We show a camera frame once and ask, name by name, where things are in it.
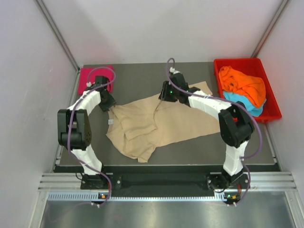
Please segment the folded pink t shirt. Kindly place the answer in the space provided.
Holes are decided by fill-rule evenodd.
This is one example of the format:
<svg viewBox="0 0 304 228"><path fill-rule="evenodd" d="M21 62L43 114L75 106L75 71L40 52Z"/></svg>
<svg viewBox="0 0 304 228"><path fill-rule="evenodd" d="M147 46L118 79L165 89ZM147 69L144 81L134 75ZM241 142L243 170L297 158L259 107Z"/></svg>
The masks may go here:
<svg viewBox="0 0 304 228"><path fill-rule="evenodd" d="M91 84L96 82L97 76L104 76L108 79L108 81L112 81L114 78L113 66L108 65L108 66L103 66L103 67L83 67L83 68L81 68L77 93L79 95L81 95L87 88L86 84L88 82L90 82Z"/></svg>

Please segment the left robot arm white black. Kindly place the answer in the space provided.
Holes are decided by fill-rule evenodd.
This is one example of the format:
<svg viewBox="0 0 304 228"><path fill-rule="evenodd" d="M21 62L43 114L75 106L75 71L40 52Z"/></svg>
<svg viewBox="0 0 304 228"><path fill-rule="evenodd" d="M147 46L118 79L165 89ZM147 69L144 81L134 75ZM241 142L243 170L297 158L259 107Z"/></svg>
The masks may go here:
<svg viewBox="0 0 304 228"><path fill-rule="evenodd" d="M91 188L111 187L109 178L102 173L103 164L92 147L92 131L89 115L99 107L108 112L116 101L107 90L110 80L97 76L94 83L88 83L80 98L67 109L57 113L58 143L65 147L71 156L83 167L82 182Z"/></svg>

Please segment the orange t shirt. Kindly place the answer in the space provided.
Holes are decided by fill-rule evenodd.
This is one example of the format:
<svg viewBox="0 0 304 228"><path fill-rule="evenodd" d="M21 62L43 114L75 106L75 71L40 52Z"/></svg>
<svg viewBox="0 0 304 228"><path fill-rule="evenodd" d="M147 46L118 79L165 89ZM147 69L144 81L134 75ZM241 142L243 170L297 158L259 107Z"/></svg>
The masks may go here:
<svg viewBox="0 0 304 228"><path fill-rule="evenodd" d="M218 74L223 91L245 96L253 106L261 107L266 100L263 79L248 76L231 66L223 66Z"/></svg>

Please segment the left aluminium frame post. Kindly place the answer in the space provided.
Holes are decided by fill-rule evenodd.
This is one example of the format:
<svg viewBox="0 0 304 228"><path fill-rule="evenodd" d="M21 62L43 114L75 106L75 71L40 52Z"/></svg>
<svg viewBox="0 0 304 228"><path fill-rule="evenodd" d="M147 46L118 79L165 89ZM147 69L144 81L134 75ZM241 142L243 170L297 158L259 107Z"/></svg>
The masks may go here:
<svg viewBox="0 0 304 228"><path fill-rule="evenodd" d="M80 67L78 66L75 58L72 55L64 37L62 36L56 22L54 21L50 11L48 10L45 2L43 0L33 0L36 4L37 8L41 12L43 18L45 19L46 23L48 24L50 30L52 31L53 35L55 36L56 40L58 41L59 45L61 46L62 50L64 51L66 57L68 58L69 62L73 66L75 71L79 71Z"/></svg>

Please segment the aluminium frame post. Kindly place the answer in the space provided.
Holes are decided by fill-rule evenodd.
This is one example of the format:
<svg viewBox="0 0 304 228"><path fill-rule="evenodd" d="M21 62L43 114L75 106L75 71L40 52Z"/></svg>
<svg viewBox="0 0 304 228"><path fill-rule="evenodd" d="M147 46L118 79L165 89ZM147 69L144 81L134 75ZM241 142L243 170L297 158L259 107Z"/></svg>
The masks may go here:
<svg viewBox="0 0 304 228"><path fill-rule="evenodd" d="M50 30L52 31L53 35L55 36L56 40L58 41L59 45L61 46L62 50L64 51L66 57L68 58L69 62L73 66L75 71L79 71L80 67L78 66L75 58L72 55L64 37L62 36L56 22L54 21L50 11L48 10L45 2L43 0L33 0L36 4L37 8L41 12L43 18L45 19L46 23L48 24Z"/></svg>
<svg viewBox="0 0 304 228"><path fill-rule="evenodd" d="M282 17L284 11L287 9L290 0L282 0L280 4L278 5L274 15L272 16L270 22L268 23L263 35L261 36L260 40L258 41L251 58L257 58L259 53L261 52L263 46L271 36L271 33L273 32L275 26L279 22L280 18Z"/></svg>

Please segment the right aluminium frame post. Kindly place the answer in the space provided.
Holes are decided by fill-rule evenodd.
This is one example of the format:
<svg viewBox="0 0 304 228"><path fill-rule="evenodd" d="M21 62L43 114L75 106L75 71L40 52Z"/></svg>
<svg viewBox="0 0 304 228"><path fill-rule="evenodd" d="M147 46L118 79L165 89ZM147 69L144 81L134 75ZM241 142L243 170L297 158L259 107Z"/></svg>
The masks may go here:
<svg viewBox="0 0 304 228"><path fill-rule="evenodd" d="M280 4L278 5L274 15L272 16L270 22L268 23L263 35L261 36L260 40L258 41L251 58L257 58L259 53L261 52L263 46L271 36L271 33L273 32L275 26L279 22L280 18L282 17L284 11L287 9L290 0L282 0Z"/></svg>

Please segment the blue t shirt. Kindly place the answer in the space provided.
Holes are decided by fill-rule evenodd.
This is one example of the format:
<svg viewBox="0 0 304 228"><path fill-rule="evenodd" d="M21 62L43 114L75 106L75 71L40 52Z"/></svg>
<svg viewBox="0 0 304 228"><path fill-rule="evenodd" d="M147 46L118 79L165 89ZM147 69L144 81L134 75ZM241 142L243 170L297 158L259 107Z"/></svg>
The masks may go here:
<svg viewBox="0 0 304 228"><path fill-rule="evenodd" d="M249 99L244 95L235 94L233 92L223 92L224 98L227 100L230 100L232 102L242 102L245 105L245 108L247 111L253 116L253 117L259 117L263 112L264 104L266 103L266 99L262 103L260 107L255 107Z"/></svg>

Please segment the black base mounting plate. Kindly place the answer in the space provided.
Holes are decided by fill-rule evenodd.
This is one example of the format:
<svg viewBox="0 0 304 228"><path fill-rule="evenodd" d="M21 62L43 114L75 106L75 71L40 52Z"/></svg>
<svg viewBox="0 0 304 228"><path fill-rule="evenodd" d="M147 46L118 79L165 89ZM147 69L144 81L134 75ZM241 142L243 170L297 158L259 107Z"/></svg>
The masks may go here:
<svg viewBox="0 0 304 228"><path fill-rule="evenodd" d="M113 190L134 186L198 186L203 190L246 187L246 174L229 178L221 173L113 173L108 174Z"/></svg>

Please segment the aluminium rail profile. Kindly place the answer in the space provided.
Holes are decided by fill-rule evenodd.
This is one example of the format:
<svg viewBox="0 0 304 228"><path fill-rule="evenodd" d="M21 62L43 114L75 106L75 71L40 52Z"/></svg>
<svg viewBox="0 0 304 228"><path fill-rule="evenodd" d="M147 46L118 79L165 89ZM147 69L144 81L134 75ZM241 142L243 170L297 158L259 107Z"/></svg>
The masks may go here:
<svg viewBox="0 0 304 228"><path fill-rule="evenodd" d="M80 190L81 180L74 173L44 173L38 185L39 191ZM289 172L252 172L251 191L296 191Z"/></svg>

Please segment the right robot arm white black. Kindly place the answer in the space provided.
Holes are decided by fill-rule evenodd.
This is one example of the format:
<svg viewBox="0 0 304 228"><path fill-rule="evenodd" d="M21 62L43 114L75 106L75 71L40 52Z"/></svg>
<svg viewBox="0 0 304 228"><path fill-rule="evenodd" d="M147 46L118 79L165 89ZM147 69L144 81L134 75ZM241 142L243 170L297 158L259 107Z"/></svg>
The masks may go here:
<svg viewBox="0 0 304 228"><path fill-rule="evenodd" d="M230 102L214 99L197 87L189 87L180 72L171 74L169 81L162 84L159 99L166 102L180 102L203 111L219 122L220 135L226 144L225 161L221 174L209 177L209 188L221 190L233 188L243 175L243 157L254 125L246 112Z"/></svg>

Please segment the beige t shirt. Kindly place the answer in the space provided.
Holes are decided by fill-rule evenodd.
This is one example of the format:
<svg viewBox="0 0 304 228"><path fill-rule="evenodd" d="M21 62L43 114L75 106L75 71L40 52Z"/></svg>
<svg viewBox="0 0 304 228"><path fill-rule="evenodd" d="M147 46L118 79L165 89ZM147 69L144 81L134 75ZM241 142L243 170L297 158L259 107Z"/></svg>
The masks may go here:
<svg viewBox="0 0 304 228"><path fill-rule="evenodd" d="M106 136L124 156L146 163L157 147L219 133L218 120L153 95L112 107Z"/></svg>

